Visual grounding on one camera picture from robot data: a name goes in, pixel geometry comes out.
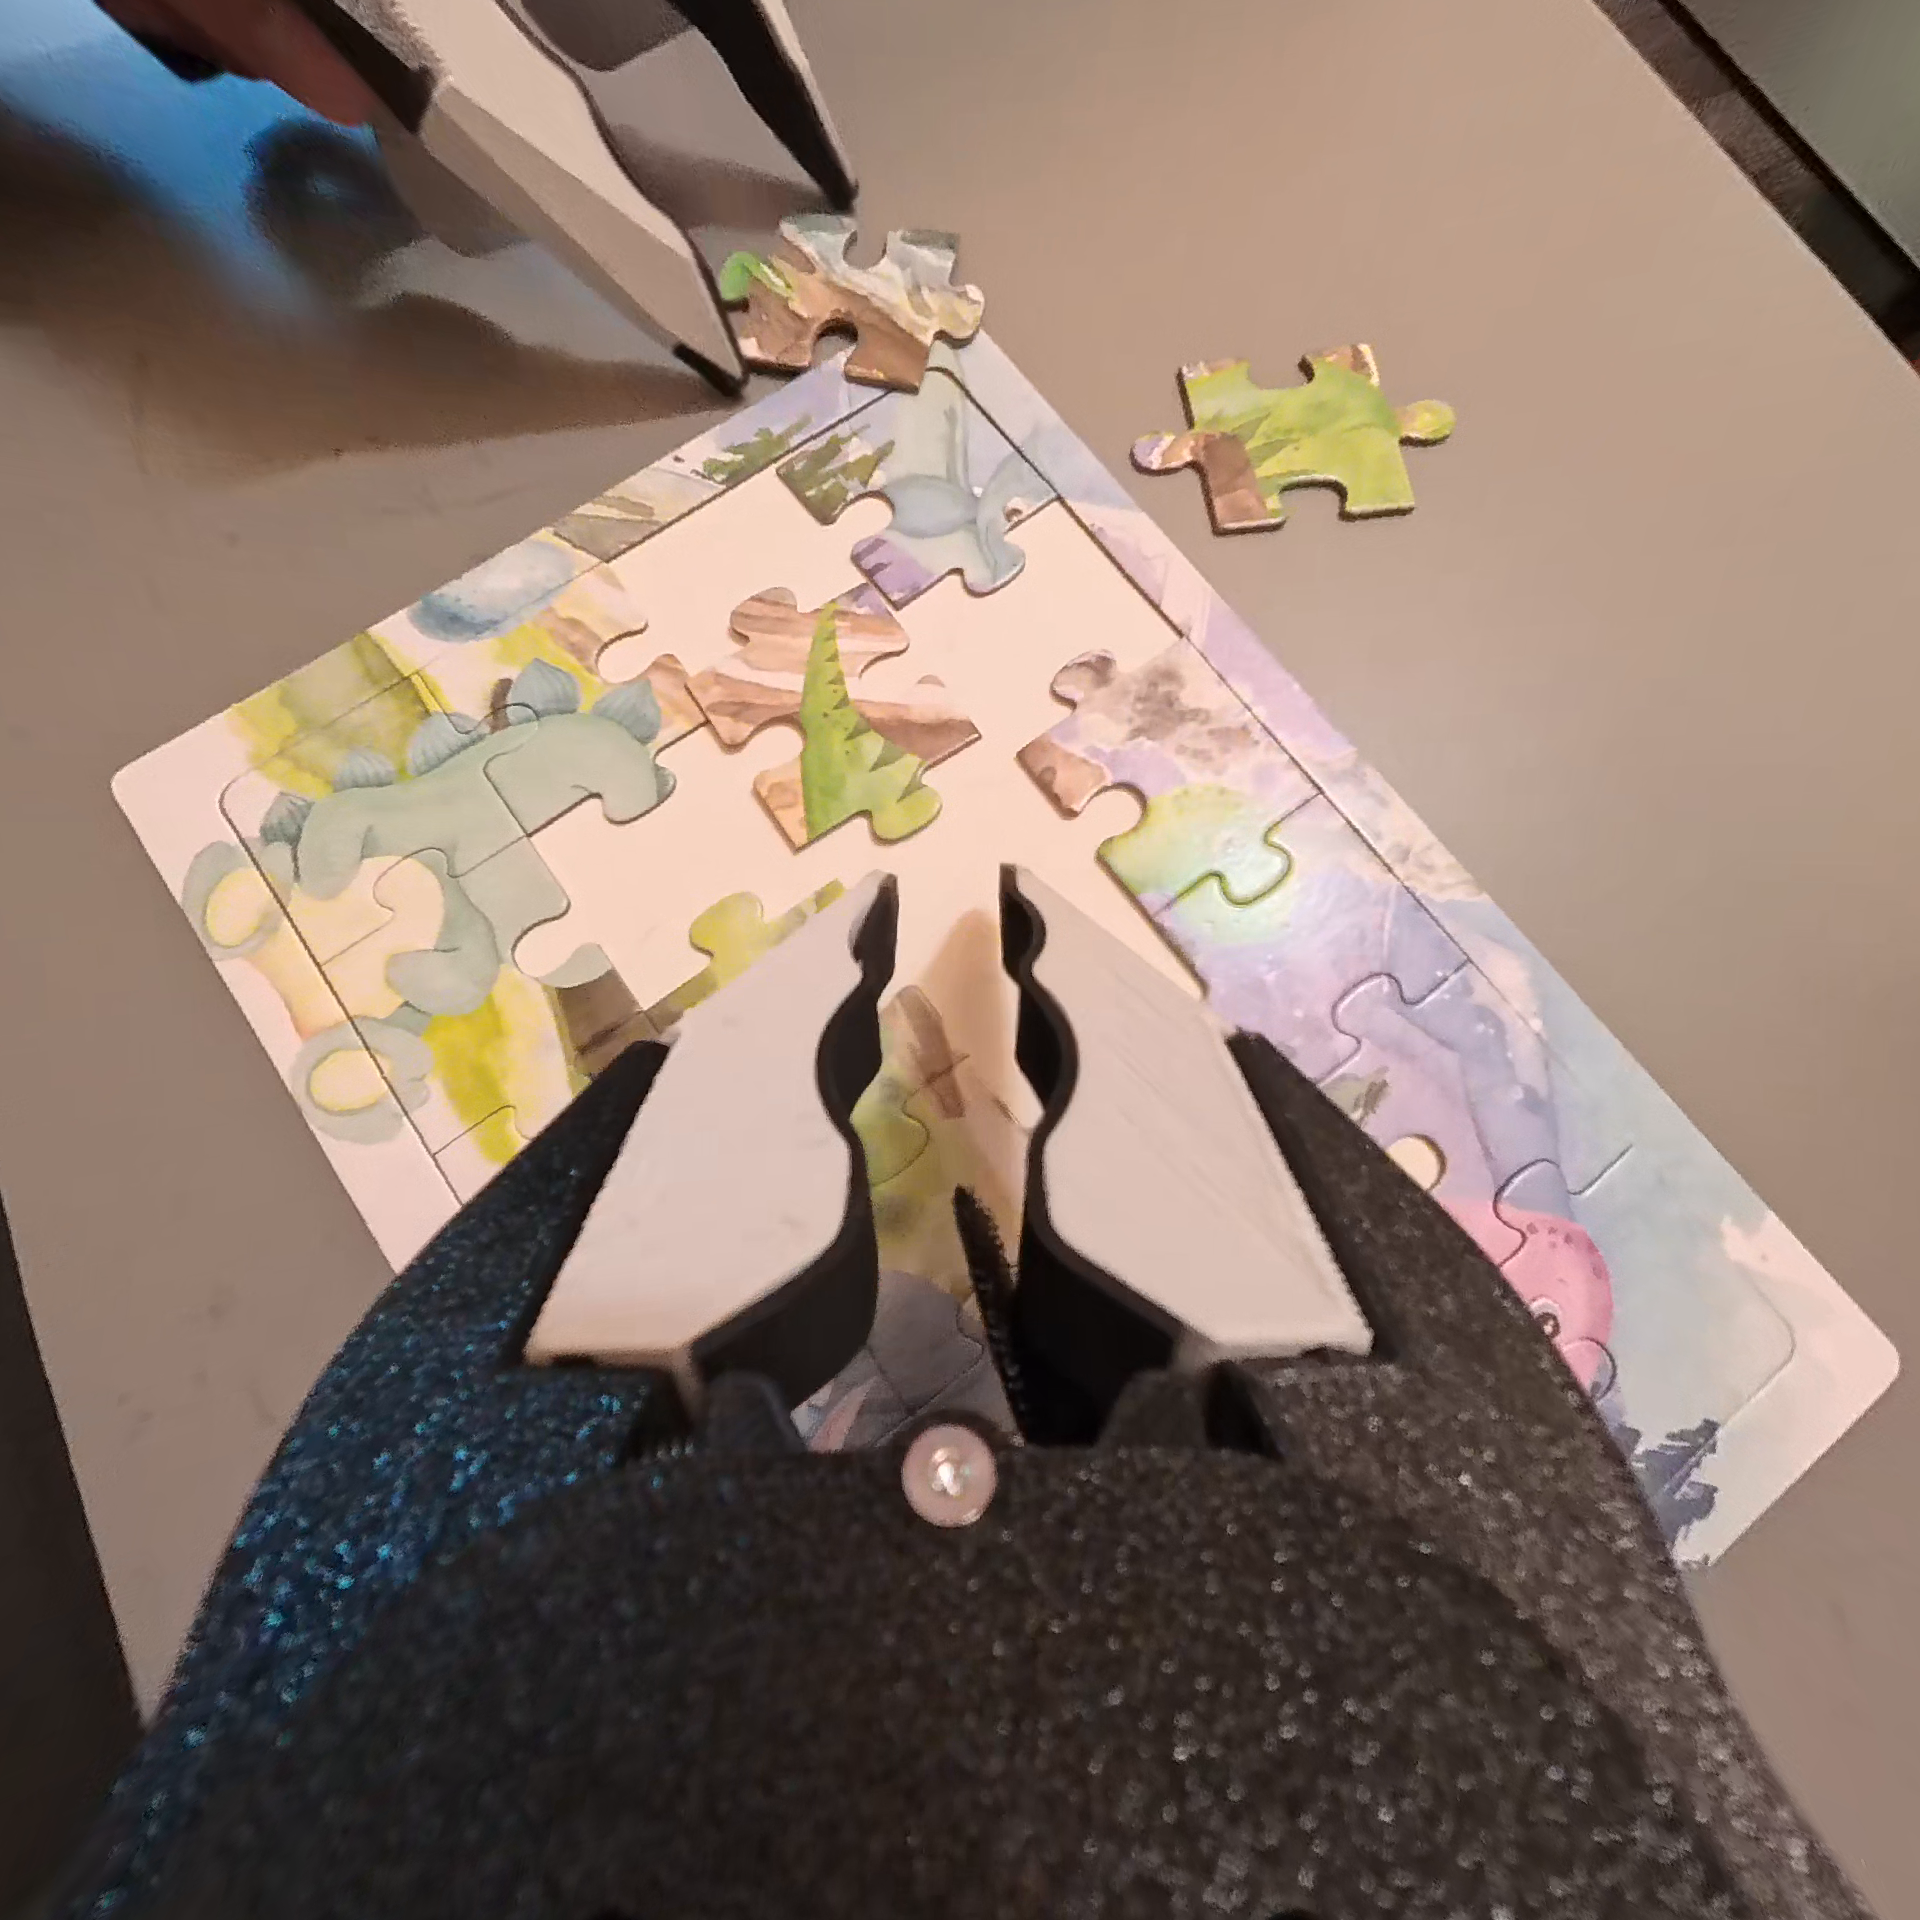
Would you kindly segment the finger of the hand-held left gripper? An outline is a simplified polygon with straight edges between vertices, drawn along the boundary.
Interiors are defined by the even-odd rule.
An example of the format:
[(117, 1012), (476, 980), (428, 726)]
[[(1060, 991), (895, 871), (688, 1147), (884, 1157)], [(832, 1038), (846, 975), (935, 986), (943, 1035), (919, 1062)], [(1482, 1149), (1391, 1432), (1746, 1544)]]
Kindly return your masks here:
[(722, 396), (744, 368), (712, 275), (633, 181), (583, 80), (498, 3), (381, 4), (428, 82), (417, 139)]
[(679, 3), (686, 22), (718, 52), (743, 100), (778, 139), (834, 210), (852, 210), (847, 146), (810, 72), (783, 3)]

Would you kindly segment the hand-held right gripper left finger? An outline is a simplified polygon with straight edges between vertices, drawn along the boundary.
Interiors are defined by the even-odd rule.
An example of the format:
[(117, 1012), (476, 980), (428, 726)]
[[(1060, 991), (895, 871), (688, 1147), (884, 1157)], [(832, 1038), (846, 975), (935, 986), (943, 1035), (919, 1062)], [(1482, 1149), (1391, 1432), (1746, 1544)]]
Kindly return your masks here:
[(879, 1071), (898, 890), (871, 874), (693, 1011), (534, 1319), (534, 1364), (724, 1374), (804, 1403), (865, 1343), (878, 1236), (852, 1111)]

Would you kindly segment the brown grey puzzle piece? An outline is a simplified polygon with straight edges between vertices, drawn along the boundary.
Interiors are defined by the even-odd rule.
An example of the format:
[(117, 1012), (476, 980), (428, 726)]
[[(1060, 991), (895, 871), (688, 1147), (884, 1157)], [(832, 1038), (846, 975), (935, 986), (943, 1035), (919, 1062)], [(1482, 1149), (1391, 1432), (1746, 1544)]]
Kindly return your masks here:
[(985, 295), (952, 279), (952, 232), (894, 229), (871, 264), (847, 255), (854, 236), (847, 215), (804, 213), (778, 224), (769, 253), (727, 255), (714, 287), (749, 368), (798, 375), (824, 336), (846, 336), (846, 380), (913, 394), (936, 342), (975, 336)]

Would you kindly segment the blue purple puzzle piece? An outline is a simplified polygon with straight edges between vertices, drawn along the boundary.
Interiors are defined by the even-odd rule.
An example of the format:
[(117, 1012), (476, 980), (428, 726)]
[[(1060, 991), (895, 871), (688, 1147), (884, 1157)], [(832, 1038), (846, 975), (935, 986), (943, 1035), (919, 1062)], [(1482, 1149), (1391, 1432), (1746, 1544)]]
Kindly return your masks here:
[(1464, 950), (1313, 799), (1279, 823), (1282, 880), (1253, 902), (1198, 880), (1159, 928), (1232, 1026), (1265, 1035), (1481, 1243), (1497, 1188), (1537, 1154), (1526, 1051)]

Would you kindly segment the green grass puzzle piece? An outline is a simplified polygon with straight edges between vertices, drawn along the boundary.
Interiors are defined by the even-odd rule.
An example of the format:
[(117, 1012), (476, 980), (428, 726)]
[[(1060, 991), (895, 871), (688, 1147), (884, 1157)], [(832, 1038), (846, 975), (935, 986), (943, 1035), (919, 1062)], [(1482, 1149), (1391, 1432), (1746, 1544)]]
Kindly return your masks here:
[(788, 1074), (846, 1054), (865, 1084), (882, 1060), (882, 1003), (895, 972), (898, 880), (869, 871), (769, 916), (752, 893), (708, 904), (690, 928), (704, 957), (649, 1008), (649, 1039), (734, 1050)]

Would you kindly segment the green dinosaur head puzzle piece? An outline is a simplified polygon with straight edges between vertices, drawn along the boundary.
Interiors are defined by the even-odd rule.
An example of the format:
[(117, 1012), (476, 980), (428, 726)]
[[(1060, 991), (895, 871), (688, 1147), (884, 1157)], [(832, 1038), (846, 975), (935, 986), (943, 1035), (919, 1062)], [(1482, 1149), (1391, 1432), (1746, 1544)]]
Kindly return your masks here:
[(1064, 814), (1113, 788), (1140, 798), (1138, 826), (1097, 850), (1140, 904), (1160, 910), (1206, 877), (1249, 904), (1284, 880), (1271, 835), (1313, 784), (1190, 643), (1128, 668), (1082, 654), (1049, 688), (1068, 715), (1016, 759)]

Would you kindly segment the blue tree puzzle piece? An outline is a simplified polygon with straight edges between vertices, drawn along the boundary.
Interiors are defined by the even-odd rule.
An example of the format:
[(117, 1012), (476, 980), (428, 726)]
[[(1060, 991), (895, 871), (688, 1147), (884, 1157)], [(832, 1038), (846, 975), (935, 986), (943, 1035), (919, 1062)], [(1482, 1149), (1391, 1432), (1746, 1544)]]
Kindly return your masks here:
[(916, 390), (888, 390), (775, 468), (823, 526), (857, 500), (882, 499), (882, 533), (849, 547), (857, 573), (888, 608), (954, 575), (970, 596), (1024, 568), (1015, 533), (1053, 499), (1052, 485), (945, 368)]

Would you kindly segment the pale yellow teal puzzle piece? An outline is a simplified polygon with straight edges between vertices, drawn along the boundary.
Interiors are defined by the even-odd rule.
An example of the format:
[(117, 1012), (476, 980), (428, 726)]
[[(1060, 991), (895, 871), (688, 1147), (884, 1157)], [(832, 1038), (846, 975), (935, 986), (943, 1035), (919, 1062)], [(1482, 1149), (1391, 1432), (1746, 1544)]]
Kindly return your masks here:
[(464, 779), (526, 835), (588, 799), (613, 826), (637, 820), (674, 790), (662, 749), (704, 725), (677, 655), (655, 655), (633, 679), (604, 674), (604, 651), (641, 629), (623, 594), (567, 590), (500, 640), (512, 674), (490, 686), (487, 714), (421, 723), (409, 773)]

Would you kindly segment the teal plant puzzle piece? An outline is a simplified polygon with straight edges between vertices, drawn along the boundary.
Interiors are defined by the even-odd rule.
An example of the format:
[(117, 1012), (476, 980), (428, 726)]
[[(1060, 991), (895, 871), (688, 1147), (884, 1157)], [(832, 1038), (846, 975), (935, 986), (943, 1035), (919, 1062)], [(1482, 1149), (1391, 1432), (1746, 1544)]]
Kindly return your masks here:
[(402, 859), (434, 852), (464, 876), (520, 838), (489, 766), (530, 734), (399, 679), (270, 749), (226, 784), (222, 814), (302, 947), (332, 963), (399, 928)]

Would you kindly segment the green and brown puzzle piece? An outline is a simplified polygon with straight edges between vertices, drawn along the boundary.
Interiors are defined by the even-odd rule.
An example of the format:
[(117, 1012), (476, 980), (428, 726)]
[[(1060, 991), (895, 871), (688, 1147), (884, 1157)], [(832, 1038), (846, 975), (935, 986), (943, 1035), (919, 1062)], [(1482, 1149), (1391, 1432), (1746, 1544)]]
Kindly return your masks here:
[(902, 696), (862, 688), (872, 666), (910, 647), (878, 588), (864, 583), (815, 608), (785, 588), (761, 590), (732, 608), (727, 631), (732, 659), (693, 674), (688, 693), (727, 749), (768, 726), (798, 732), (798, 749), (754, 778), (791, 848), (849, 820), (895, 843), (940, 816), (928, 768), (975, 746), (981, 732), (935, 679)]

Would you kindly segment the dinosaur puzzle tray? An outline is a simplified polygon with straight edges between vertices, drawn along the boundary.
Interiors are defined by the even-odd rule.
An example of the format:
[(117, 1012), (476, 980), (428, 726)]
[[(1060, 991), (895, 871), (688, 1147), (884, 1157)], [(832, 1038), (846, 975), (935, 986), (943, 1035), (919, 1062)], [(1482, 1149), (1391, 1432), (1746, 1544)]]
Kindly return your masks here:
[(1897, 1376), (1890, 1342), (1015, 363), (975, 338), (940, 348), (935, 368), (960, 378), (1053, 499), (1015, 527), (1012, 583), (970, 596), (948, 575), (894, 608), (910, 647), (862, 679), (879, 696), (940, 680), (981, 732), (928, 768), (943, 807), (924, 832), (879, 843), (849, 820), (791, 848), (754, 778), (798, 749), (798, 732), (765, 726), (727, 749), (704, 719), (662, 749), (674, 790), (637, 820), (609, 823), (588, 799), (464, 876), (434, 852), (407, 858), (388, 871), (399, 928), (320, 963), (222, 814), (230, 779), (391, 683), (421, 679), (446, 708), (487, 714), (512, 674), (505, 634), (570, 588), (618, 591), (637, 611), (641, 636), (601, 655), (609, 680), (628, 680), (655, 655), (677, 655), (688, 679), (728, 661), (728, 612), (761, 590), (815, 608), (865, 584), (849, 547), (884, 531), (884, 500), (823, 526), (776, 475), (887, 394), (834, 362), (114, 775), (137, 840), (377, 1246), (407, 1264), (585, 1086), (585, 1032), (557, 999), (557, 973), (585, 947), (652, 1005), (704, 967), (688, 931), (708, 904), (752, 893), (775, 916), (871, 868), (901, 885), (887, 999), (919, 988), (1029, 1134), (1040, 1104), (1012, 1066), (1012, 986), (996, 973), (1002, 861), (1206, 994), (1156, 910), (1097, 855), (1138, 826), (1140, 798), (1113, 788), (1064, 814), (1016, 759), (1068, 715), (1049, 688), (1068, 661), (1106, 651), (1128, 668), (1185, 640), (1302, 766), (1308, 802), (1332, 805), (1511, 1014), (1537, 1154), (1494, 1197), (1553, 1208), (1598, 1242), (1615, 1326), (1612, 1366), (1589, 1392), (1676, 1559), (1708, 1563)]

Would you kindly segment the small green brown puzzle piece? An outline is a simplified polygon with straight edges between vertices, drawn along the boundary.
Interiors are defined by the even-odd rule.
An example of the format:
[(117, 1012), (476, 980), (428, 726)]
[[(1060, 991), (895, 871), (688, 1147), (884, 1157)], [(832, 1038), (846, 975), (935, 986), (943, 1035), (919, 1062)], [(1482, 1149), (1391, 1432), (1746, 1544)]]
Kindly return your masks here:
[(1336, 492), (1343, 519), (1410, 511), (1402, 446), (1447, 442), (1453, 407), (1385, 398), (1367, 342), (1308, 354), (1301, 366), (1302, 380), (1282, 389), (1255, 382), (1245, 359), (1183, 366), (1185, 427), (1138, 439), (1133, 468), (1194, 470), (1223, 538), (1278, 527), (1293, 488)]

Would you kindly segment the grey desk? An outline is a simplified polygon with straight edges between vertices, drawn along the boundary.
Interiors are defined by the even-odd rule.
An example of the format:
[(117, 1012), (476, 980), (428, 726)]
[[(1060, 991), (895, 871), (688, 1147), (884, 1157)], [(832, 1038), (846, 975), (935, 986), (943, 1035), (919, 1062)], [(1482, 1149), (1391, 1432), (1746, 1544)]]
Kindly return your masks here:
[[(1916, 1916), (1916, 375), (1589, 4), (798, 7), (876, 226), (1103, 462), (1362, 338), (1418, 510), (1142, 504), (1902, 1356), (1700, 1589)], [(541, 255), (5, 4), (5, 1197), (134, 1694), (385, 1276), (110, 795), (705, 422)]]

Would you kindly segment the person's left hand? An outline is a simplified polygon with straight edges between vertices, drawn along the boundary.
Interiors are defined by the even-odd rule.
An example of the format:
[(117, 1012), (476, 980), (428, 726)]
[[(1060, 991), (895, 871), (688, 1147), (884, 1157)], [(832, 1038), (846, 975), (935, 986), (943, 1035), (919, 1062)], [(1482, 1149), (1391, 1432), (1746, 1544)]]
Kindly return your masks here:
[(286, 3), (97, 3), (121, 32), (189, 82), (264, 82), (342, 127), (378, 108), (312, 21)]

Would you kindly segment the pink dinosaur head puzzle piece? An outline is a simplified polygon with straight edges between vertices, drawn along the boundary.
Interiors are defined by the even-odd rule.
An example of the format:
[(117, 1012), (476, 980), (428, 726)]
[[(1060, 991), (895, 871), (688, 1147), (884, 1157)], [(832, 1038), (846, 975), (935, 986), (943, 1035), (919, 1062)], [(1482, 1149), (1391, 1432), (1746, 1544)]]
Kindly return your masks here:
[(1615, 1293), (1598, 1242), (1552, 1206), (1506, 1197), (1445, 1203), (1456, 1223), (1497, 1256), (1506, 1284), (1584, 1388), (1612, 1366)]

